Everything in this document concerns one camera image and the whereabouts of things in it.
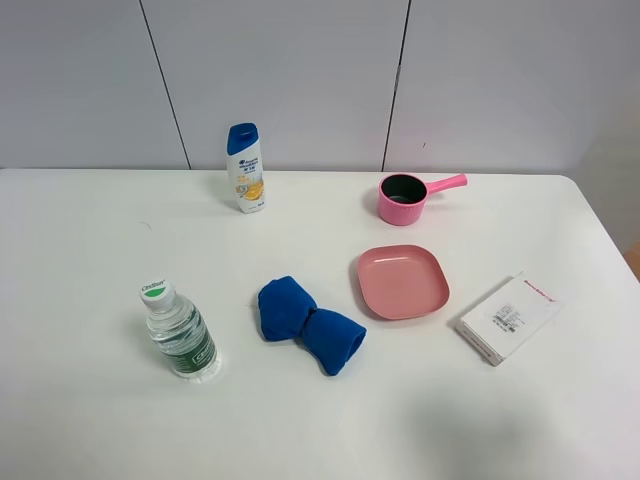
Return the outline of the blue cloth bundle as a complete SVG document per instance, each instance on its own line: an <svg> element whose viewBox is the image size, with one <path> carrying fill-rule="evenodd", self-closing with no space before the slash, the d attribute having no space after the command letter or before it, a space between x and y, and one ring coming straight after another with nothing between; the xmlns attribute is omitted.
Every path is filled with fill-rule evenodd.
<svg viewBox="0 0 640 480"><path fill-rule="evenodd" d="M350 318L318 307L291 276L270 281L260 290L257 300L265 340L301 340L329 376L340 373L367 333L365 327Z"/></svg>

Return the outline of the pink square plate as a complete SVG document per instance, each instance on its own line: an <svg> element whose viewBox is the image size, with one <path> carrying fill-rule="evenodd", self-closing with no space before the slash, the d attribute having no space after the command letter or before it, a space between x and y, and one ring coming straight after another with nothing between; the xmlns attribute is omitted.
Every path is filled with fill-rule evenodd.
<svg viewBox="0 0 640 480"><path fill-rule="evenodd" d="M385 320L405 320L444 307L450 287L437 258L417 245L375 247L357 261L364 302Z"/></svg>

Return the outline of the white shampoo bottle blue cap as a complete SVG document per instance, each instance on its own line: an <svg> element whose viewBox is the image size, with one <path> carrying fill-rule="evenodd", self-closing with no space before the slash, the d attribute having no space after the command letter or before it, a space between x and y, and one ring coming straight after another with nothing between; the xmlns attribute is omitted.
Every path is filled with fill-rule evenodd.
<svg viewBox="0 0 640 480"><path fill-rule="evenodd" d="M230 127L227 138L227 172L241 211L254 213L263 209L263 162L259 132L254 123L240 123Z"/></svg>

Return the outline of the clear water bottle green label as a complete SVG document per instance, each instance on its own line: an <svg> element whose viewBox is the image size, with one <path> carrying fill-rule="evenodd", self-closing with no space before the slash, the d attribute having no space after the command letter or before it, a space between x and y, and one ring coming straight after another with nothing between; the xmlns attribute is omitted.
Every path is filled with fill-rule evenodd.
<svg viewBox="0 0 640 480"><path fill-rule="evenodd" d="M139 297L150 338L172 371L197 383L213 378L220 366L218 350L195 304L166 278L146 282Z"/></svg>

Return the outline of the white flat cardboard box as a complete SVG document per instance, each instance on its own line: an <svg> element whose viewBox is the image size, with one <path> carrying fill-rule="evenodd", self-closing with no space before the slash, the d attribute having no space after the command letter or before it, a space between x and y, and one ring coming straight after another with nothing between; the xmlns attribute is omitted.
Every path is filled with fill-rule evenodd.
<svg viewBox="0 0 640 480"><path fill-rule="evenodd" d="M463 314L455 330L485 361L497 367L561 308L555 295L521 272Z"/></svg>

